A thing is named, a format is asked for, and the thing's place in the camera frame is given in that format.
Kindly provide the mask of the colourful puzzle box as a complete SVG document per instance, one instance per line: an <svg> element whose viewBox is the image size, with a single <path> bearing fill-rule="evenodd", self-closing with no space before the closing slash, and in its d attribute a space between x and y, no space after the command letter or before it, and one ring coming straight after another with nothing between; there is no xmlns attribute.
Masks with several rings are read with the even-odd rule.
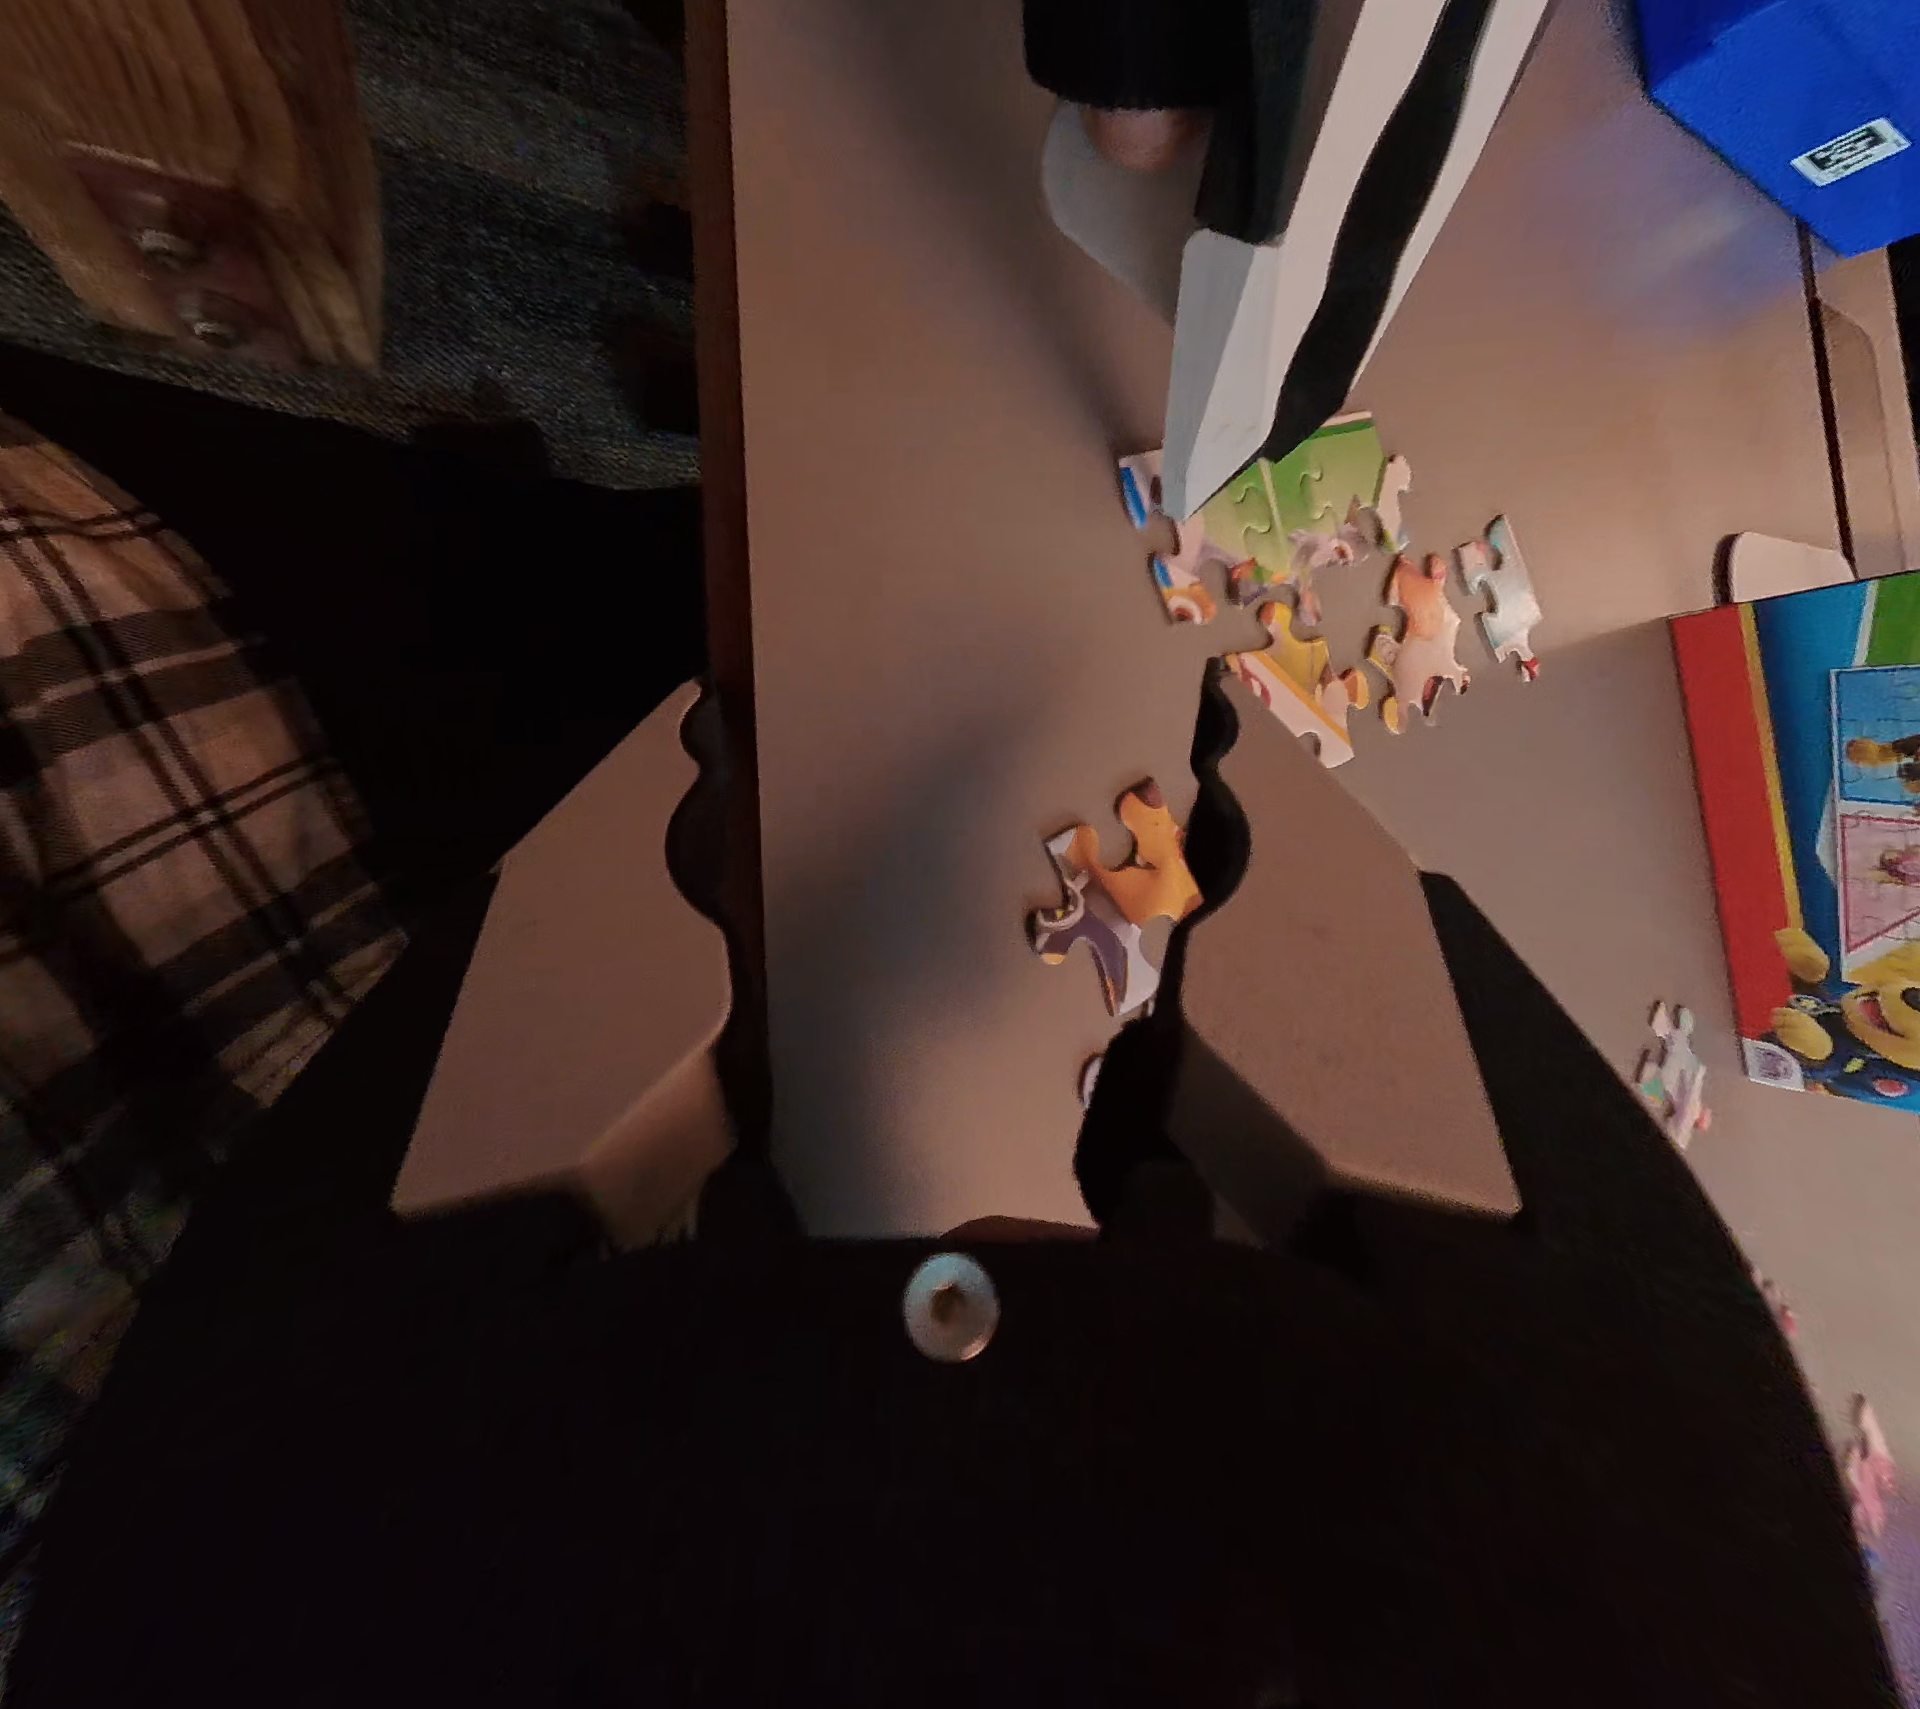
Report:
<svg viewBox="0 0 1920 1709"><path fill-rule="evenodd" d="M1919 1113L1919 572L1738 533L1670 619L1742 1065Z"/></svg>

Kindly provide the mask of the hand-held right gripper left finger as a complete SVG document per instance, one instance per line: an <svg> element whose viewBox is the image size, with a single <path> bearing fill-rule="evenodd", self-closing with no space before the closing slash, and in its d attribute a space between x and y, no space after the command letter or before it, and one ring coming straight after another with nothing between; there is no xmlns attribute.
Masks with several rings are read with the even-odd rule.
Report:
<svg viewBox="0 0 1920 1709"><path fill-rule="evenodd" d="M391 1189L402 1219L557 1197L619 1249L692 1235L738 1132L722 1040L728 732L676 687L493 872Z"/></svg>

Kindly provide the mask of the wooden post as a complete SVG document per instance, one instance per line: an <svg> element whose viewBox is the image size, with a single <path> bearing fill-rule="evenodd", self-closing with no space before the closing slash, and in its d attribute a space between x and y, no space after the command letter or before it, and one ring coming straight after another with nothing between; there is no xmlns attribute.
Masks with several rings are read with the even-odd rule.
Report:
<svg viewBox="0 0 1920 1709"><path fill-rule="evenodd" d="M4 209L92 320L378 369L382 223L346 0L3 0Z"/></svg>

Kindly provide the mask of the green grass puzzle section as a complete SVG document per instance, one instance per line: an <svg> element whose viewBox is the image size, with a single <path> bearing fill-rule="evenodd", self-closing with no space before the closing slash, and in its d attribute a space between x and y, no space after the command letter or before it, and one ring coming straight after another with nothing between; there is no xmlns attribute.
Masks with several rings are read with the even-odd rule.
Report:
<svg viewBox="0 0 1920 1709"><path fill-rule="evenodd" d="M1201 508L1163 507L1162 452L1118 463L1118 488L1137 529L1169 522L1174 545L1147 567L1171 622L1207 624L1222 608L1293 608L1309 634L1323 627L1320 575L1406 549L1406 498L1415 469L1386 454L1370 415L1331 418L1282 458L1256 458Z"/></svg>

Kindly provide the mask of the small mixed colour puzzle piece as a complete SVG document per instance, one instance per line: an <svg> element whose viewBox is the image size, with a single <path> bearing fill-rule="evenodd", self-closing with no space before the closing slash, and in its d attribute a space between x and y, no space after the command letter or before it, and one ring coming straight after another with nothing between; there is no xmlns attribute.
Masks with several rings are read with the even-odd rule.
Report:
<svg viewBox="0 0 1920 1709"><path fill-rule="evenodd" d="M1891 1508L1899 1497L1901 1473L1866 1393L1853 1397L1846 1421L1837 1462L1859 1546L1867 1557L1875 1557L1885 1539Z"/></svg>
<svg viewBox="0 0 1920 1709"><path fill-rule="evenodd" d="M1689 1152L1714 1124L1706 1104L1706 1065L1693 1047L1693 1010L1681 1002L1653 1002L1647 1022L1650 1047L1636 1073L1636 1090L1666 1134Z"/></svg>

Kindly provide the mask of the black trousers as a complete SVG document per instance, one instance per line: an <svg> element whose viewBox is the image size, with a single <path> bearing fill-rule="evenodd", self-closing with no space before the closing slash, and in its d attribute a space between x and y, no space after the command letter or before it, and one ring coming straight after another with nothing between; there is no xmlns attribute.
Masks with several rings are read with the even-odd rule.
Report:
<svg viewBox="0 0 1920 1709"><path fill-rule="evenodd" d="M391 441L11 346L3 388L232 593L364 801L406 925L707 673L697 485L557 479L524 422Z"/></svg>

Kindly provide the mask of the yellow white striped puzzle piece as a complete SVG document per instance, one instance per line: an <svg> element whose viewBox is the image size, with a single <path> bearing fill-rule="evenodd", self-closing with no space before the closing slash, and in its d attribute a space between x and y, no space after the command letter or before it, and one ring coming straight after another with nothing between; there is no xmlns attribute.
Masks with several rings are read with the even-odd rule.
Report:
<svg viewBox="0 0 1920 1709"><path fill-rule="evenodd" d="M1323 637L1294 627L1297 604L1289 596L1259 603L1259 646L1223 655L1227 671L1327 768L1355 762L1355 718L1374 703L1362 668L1331 664Z"/></svg>

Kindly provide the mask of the orange dog face puzzle piece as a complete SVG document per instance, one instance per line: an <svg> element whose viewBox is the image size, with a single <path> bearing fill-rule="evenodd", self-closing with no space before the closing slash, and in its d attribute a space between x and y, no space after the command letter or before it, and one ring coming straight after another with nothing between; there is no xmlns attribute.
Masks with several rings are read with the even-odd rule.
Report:
<svg viewBox="0 0 1920 1709"><path fill-rule="evenodd" d="M1028 944L1052 967L1087 947L1109 1013L1127 1019L1160 992L1145 931L1156 923L1181 925L1205 898L1187 863L1185 829L1156 779L1124 788L1113 815L1131 839L1120 863L1101 859L1093 824L1045 838L1060 902L1031 914Z"/></svg>

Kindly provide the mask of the grey desk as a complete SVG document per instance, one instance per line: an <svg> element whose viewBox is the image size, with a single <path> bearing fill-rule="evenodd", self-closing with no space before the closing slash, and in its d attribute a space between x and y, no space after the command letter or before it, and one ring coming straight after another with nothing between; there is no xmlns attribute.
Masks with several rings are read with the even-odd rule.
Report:
<svg viewBox="0 0 1920 1709"><path fill-rule="evenodd" d="M1052 112L1016 0L688 0L708 540L753 627L772 1165L806 1231L931 1240L974 1217L1085 1217L1074 1074L1113 1029L1095 964L1047 968L1021 914L1045 833L1156 776L1193 797L1207 640L1171 626L1118 456L1160 437L1171 330L1053 230ZM1624 1074L1659 998L1690 1002L1716 1122L1645 1130L1622 1176L1578 1136L1550 1201L1594 1201L1612 1276L1668 1342L1583 1355L1598 1314L1544 1297L1573 1390L1544 1407L1576 1527L1602 1497L1625 1579L1788 1626L1853 1579L1836 1470L1758 1259L1837 1410L1916 1413L1916 1130L1735 1088L1668 616L1714 599L1735 533L1916 558L1916 460L1882 259L1845 304L1832 466L1789 216L1642 98L1625 0L1559 0L1432 258L1362 385L1448 552L1498 512L1544 580L1544 680L1474 634L1470 694L1305 782L1283 876L1382 912L1394 838L1458 882Z"/></svg>

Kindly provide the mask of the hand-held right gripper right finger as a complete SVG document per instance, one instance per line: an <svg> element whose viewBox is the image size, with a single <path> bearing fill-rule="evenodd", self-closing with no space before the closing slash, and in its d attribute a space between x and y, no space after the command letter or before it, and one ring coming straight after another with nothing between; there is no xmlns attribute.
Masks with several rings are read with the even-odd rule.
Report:
<svg viewBox="0 0 1920 1709"><path fill-rule="evenodd" d="M1095 1222L1289 1242L1330 1201L1521 1214L1416 863L1223 664L1205 671L1187 859L1204 903L1101 1056L1074 1173Z"/></svg>

